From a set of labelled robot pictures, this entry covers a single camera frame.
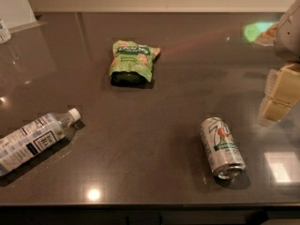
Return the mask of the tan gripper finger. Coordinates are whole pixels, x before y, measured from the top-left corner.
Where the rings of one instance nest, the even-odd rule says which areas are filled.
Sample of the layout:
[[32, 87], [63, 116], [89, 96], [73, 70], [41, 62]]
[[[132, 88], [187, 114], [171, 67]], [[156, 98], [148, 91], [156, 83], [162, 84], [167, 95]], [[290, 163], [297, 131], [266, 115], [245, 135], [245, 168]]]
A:
[[280, 70], [271, 69], [264, 93], [275, 102], [293, 106], [300, 99], [300, 65], [293, 63]]
[[290, 110], [291, 105], [264, 97], [259, 108], [259, 118], [273, 122], [280, 121]]

